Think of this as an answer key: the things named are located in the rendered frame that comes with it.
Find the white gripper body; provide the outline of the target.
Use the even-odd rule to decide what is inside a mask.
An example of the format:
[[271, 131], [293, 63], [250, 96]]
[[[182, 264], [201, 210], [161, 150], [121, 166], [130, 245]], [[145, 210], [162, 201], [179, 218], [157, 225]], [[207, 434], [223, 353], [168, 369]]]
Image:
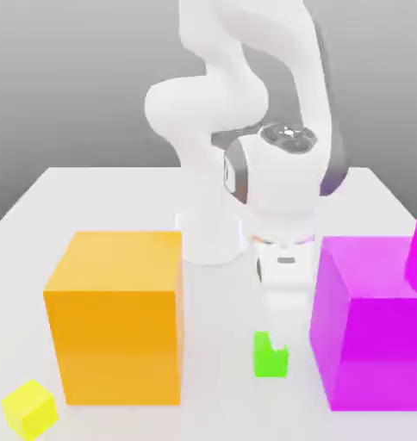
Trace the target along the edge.
[[307, 290], [277, 289], [265, 292], [272, 332], [304, 332], [310, 317]]

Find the small green cube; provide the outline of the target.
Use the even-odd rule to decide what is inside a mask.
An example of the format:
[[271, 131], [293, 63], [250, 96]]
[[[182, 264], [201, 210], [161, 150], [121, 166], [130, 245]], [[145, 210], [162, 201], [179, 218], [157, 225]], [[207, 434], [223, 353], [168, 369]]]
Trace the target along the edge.
[[253, 335], [253, 371], [256, 377], [286, 377], [289, 364], [287, 346], [275, 350], [268, 332], [256, 331]]

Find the small yellow cube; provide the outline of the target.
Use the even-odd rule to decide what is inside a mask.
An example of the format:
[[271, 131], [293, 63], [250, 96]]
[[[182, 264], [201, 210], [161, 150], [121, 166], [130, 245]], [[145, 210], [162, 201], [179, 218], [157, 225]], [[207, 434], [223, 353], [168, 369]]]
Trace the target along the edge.
[[34, 441], [59, 420], [55, 399], [36, 380], [29, 380], [1, 400], [9, 428], [23, 441]]

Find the large magenta box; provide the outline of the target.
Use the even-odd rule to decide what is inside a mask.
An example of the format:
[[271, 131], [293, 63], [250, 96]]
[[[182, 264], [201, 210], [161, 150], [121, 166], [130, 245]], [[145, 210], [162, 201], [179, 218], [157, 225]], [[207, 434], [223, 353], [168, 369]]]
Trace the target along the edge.
[[417, 411], [408, 237], [325, 237], [309, 338], [334, 411]]

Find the large orange box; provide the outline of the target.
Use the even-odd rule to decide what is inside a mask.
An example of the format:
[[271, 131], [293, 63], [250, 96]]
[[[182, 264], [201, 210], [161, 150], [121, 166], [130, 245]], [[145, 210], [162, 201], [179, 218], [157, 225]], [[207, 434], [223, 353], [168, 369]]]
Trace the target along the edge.
[[43, 295], [67, 404], [179, 404], [180, 232], [77, 232]]

